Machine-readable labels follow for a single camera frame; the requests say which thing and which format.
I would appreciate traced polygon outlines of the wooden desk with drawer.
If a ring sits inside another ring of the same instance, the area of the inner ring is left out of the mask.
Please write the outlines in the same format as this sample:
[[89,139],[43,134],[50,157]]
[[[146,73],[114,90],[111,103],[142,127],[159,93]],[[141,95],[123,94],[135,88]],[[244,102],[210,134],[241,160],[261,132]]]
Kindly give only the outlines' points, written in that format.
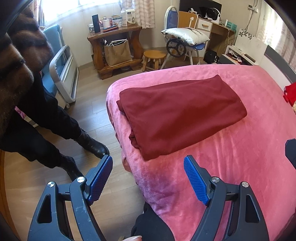
[[203,50],[199,51],[199,57],[203,58],[208,50],[213,50],[218,56],[225,53],[228,45],[235,38],[235,32],[217,23],[198,17],[194,13],[179,11],[178,27],[190,27],[200,30],[210,39]]

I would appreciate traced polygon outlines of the wooden side table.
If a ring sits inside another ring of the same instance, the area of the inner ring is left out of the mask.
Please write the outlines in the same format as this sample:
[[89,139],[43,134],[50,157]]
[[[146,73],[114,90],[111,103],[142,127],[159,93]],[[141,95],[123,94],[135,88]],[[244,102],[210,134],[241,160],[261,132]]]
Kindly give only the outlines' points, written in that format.
[[141,30],[141,26],[131,25],[89,34],[87,39],[92,45],[93,63],[100,79],[112,77],[116,69],[130,67],[135,71],[142,68]]

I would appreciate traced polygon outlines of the white box on table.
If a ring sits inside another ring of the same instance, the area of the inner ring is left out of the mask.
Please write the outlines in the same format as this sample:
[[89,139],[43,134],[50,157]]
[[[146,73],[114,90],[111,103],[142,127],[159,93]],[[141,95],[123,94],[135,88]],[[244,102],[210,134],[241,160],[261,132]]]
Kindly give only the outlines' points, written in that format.
[[128,27],[136,24],[135,9],[122,9],[122,26]]

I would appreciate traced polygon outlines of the red cloth on headboard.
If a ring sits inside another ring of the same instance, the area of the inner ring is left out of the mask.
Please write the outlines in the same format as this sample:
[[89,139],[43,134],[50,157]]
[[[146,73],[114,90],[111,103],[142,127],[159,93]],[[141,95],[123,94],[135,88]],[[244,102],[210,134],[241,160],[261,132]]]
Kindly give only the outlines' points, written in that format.
[[283,98],[291,106],[294,106],[296,102],[296,83],[292,83],[284,88]]

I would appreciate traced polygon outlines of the beige tote bag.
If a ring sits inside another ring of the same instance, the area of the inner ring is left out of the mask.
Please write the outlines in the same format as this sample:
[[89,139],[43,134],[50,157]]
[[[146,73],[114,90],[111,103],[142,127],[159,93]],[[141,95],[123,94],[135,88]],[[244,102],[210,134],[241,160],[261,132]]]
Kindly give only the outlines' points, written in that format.
[[104,45],[104,53],[106,62],[110,67],[132,61],[127,39],[111,41],[109,44]]

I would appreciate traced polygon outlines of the small round wooden stool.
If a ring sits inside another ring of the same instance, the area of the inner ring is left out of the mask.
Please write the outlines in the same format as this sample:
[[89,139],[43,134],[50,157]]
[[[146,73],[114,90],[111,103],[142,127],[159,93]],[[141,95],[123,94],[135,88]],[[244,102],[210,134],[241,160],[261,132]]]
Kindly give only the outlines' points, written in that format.
[[142,72],[159,70],[159,65],[165,59],[166,54],[159,50],[144,51]]

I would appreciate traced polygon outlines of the folded dark red garment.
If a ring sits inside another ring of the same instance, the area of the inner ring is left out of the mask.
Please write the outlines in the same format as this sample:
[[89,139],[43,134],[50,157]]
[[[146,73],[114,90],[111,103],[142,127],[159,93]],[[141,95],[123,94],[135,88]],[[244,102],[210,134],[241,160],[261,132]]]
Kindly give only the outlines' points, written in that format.
[[196,144],[247,116],[236,92],[219,75],[128,88],[117,101],[131,144],[145,161]]

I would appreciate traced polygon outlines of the blue grey care cot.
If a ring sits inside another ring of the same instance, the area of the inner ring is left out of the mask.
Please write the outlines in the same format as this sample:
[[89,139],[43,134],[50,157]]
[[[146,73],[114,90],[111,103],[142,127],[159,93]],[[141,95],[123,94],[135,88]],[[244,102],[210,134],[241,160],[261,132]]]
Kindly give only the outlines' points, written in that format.
[[60,107],[69,109],[76,101],[79,69],[70,47],[64,43],[62,28],[54,25],[43,33],[53,49],[53,58],[42,70],[45,89],[57,100]]

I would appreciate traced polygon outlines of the black steering wheel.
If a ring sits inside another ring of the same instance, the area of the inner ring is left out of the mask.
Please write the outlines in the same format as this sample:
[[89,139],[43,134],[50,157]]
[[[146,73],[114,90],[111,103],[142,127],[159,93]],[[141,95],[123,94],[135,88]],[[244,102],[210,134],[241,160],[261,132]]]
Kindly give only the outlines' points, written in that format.
[[180,58],[185,55],[186,46],[185,43],[180,39],[173,38],[168,40],[168,42],[166,43],[166,50],[171,56],[175,58]]

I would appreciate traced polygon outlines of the grey bed headboard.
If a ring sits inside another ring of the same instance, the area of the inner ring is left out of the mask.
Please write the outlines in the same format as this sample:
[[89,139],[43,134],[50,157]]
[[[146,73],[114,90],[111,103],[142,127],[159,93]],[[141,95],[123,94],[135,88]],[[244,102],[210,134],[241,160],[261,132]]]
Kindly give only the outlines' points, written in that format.
[[296,81],[295,71],[291,66],[280,56],[273,48],[267,45],[264,56],[269,59],[288,79],[288,81],[293,84]]

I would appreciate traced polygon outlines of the bystander in fur coat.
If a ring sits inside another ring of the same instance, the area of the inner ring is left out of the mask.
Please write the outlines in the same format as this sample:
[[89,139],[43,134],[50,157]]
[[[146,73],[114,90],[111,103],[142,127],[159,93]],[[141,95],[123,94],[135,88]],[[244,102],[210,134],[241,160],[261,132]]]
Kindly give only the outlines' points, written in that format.
[[98,158],[107,147],[90,137],[62,109],[42,82],[41,70],[53,50],[30,8],[25,8],[1,37],[1,149],[17,152],[48,168],[62,168],[71,180],[82,176],[74,159],[47,141],[21,114],[64,139],[72,139]]

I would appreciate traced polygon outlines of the pink bed cover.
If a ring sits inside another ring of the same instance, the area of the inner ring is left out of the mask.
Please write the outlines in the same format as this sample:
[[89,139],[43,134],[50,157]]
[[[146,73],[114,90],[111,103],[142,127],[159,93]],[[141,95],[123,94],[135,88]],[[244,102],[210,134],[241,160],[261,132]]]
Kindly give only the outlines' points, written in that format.
[[[130,143],[130,125],[117,105],[120,92],[215,75],[238,94],[247,116],[197,144],[145,161]],[[205,210],[184,171],[187,155],[226,183],[250,184],[270,240],[277,240],[295,218],[295,168],[285,156],[286,141],[295,138],[295,113],[284,101],[281,88],[261,67],[193,65],[140,73],[114,82],[107,90],[106,102],[122,148],[123,165],[175,240],[190,240]]]

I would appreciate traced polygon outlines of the blue white folding chair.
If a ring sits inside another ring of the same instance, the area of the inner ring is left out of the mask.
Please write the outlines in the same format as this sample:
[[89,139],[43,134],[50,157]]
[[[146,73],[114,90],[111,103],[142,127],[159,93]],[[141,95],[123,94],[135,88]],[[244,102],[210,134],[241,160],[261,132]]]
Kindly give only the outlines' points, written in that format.
[[[177,11],[176,7],[170,6],[165,13],[165,18],[164,18],[164,30],[169,29],[169,28],[179,28],[178,27],[178,22],[179,22],[179,12]],[[175,38],[174,36],[170,35],[164,35],[165,42],[167,43],[168,40]],[[193,53],[195,52],[197,55],[197,64],[200,65],[200,57],[199,57],[199,51],[203,50],[206,46],[206,43],[202,43],[199,45],[195,46],[188,46],[185,43],[186,46],[186,53],[183,57],[189,58],[190,64],[193,65]],[[161,69],[163,69],[167,63],[167,61],[171,58],[174,58],[171,56],[169,53],[167,53],[165,60],[163,64],[161,65]]]

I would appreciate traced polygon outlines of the white pillow on chair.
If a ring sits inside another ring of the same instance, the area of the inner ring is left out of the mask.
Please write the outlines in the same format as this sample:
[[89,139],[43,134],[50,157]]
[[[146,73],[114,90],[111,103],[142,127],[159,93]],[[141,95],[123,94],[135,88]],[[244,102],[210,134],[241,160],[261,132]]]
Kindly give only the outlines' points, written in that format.
[[161,31],[164,35],[174,36],[182,40],[188,46],[195,46],[209,41],[209,37],[203,32],[193,28],[169,28]]

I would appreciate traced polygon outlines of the white bedside cabinet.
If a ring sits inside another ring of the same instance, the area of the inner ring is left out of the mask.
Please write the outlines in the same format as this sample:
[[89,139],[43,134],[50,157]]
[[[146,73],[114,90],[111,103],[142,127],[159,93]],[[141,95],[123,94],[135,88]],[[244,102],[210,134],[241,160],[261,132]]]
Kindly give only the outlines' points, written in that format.
[[228,45],[220,57],[221,64],[259,65],[267,45],[246,30],[240,29],[234,45]]

